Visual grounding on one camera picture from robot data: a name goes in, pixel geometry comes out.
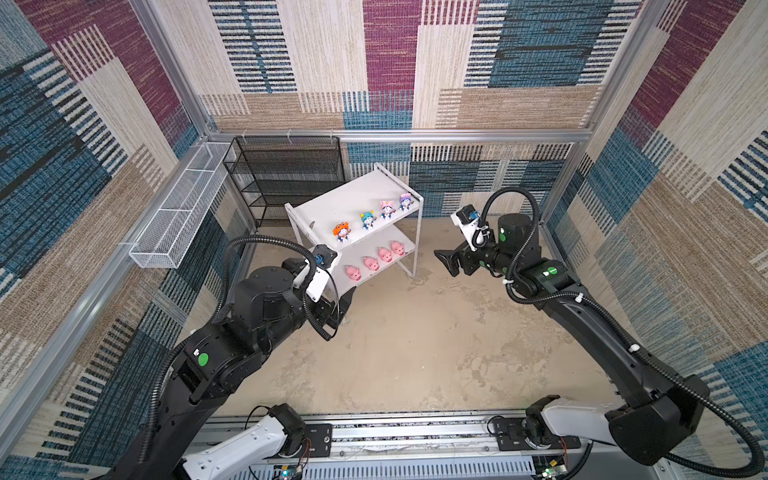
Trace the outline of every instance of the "pink figurine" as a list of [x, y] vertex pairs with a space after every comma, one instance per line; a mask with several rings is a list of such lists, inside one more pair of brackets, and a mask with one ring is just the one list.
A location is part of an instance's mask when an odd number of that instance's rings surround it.
[[395, 213], [395, 201], [386, 200], [382, 202], [382, 218], [384, 220], [390, 220], [392, 214]]
[[360, 269], [356, 266], [347, 265], [346, 266], [346, 275], [351, 278], [352, 280], [358, 281], [362, 278], [362, 274], [360, 273]]
[[376, 272], [379, 269], [379, 261], [372, 257], [364, 257], [362, 262], [368, 267], [368, 270]]
[[395, 255], [400, 255], [402, 257], [406, 254], [406, 248], [402, 243], [394, 240], [390, 246], [392, 247], [392, 251], [395, 252]]
[[392, 261], [392, 252], [384, 247], [379, 247], [379, 258], [389, 263]]

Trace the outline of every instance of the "robotic arm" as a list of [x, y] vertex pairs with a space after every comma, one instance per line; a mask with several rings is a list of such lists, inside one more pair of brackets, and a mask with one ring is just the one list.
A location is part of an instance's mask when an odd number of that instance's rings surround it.
[[[507, 192], [526, 196], [533, 218], [506, 214], [498, 219], [499, 241], [486, 222], [493, 201]], [[697, 376], [682, 378], [633, 339], [596, 302], [578, 276], [557, 260], [541, 257], [538, 205], [527, 190], [510, 187], [495, 192], [482, 214], [472, 205], [452, 215], [466, 241], [454, 250], [435, 250], [452, 276], [472, 275], [481, 267], [502, 282], [516, 303], [533, 305], [562, 325], [607, 373], [621, 406], [588, 408], [545, 397], [526, 411], [526, 433], [539, 445], [553, 436], [577, 435], [618, 445], [630, 458], [653, 465], [665, 457], [710, 475], [744, 478], [763, 470], [765, 458], [757, 440], [728, 412], [709, 400], [710, 390]], [[714, 468], [678, 457], [670, 451], [696, 431], [707, 407], [741, 435], [752, 452], [741, 468]]]
[[[242, 243], [279, 245], [304, 258], [287, 259], [281, 267], [265, 266], [253, 271], [234, 287], [234, 303], [225, 306], [230, 255]], [[295, 455], [302, 448], [306, 425], [283, 404], [269, 409], [251, 429], [202, 455], [189, 455], [179, 462], [208, 418], [305, 321], [325, 340], [333, 338], [335, 333], [328, 332], [325, 326], [338, 329], [355, 290], [352, 288], [341, 298], [337, 295], [335, 303], [321, 296], [329, 279], [326, 266], [335, 265], [337, 260], [336, 252], [324, 245], [309, 252], [296, 243], [260, 235], [230, 242], [224, 254], [215, 314], [179, 343], [161, 366], [147, 423], [102, 480], [166, 480], [171, 475], [184, 480], [229, 478], [254, 459]], [[169, 366], [173, 372], [166, 381]]]

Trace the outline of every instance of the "aluminum rail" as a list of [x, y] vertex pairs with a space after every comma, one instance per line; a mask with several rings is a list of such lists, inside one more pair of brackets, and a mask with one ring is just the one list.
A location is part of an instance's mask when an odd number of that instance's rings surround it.
[[545, 142], [587, 141], [587, 128], [512, 128], [512, 129], [414, 129], [414, 130], [336, 130], [287, 128], [279, 130], [242, 130], [213, 132], [209, 141], [232, 141], [235, 137], [338, 137], [342, 142]]

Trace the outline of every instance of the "striped fabric wall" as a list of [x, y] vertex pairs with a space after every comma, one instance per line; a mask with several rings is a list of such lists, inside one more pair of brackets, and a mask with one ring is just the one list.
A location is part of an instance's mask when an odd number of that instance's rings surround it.
[[[673, 0], [548, 226], [595, 297], [768, 449], [767, 71], [768, 2]], [[679, 450], [747, 459], [708, 414]]]
[[[157, 9], [222, 131], [557, 128], [586, 124], [641, 4], [158, 0]], [[342, 145], [351, 178], [382, 162], [425, 196], [428, 216], [479, 204], [501, 185], [544, 200], [569, 148]]]
[[[0, 0], [0, 402], [197, 138], [128, 0]], [[247, 223], [217, 195], [178, 270], [134, 268], [0, 478], [92, 478], [204, 322]]]

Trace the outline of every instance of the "stained floor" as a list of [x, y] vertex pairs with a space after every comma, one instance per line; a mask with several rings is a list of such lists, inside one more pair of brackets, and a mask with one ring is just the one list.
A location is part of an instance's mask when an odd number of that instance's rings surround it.
[[[398, 226], [415, 236], [415, 221]], [[290, 228], [260, 233], [294, 239]], [[282, 402], [343, 413], [518, 408], [553, 393], [613, 399], [606, 375], [554, 320], [513, 303], [486, 272], [448, 274], [432, 251], [462, 240], [450, 219], [424, 219], [416, 278], [393, 266], [361, 285], [336, 338], [305, 324], [217, 414]], [[259, 245], [252, 268], [294, 256]]]

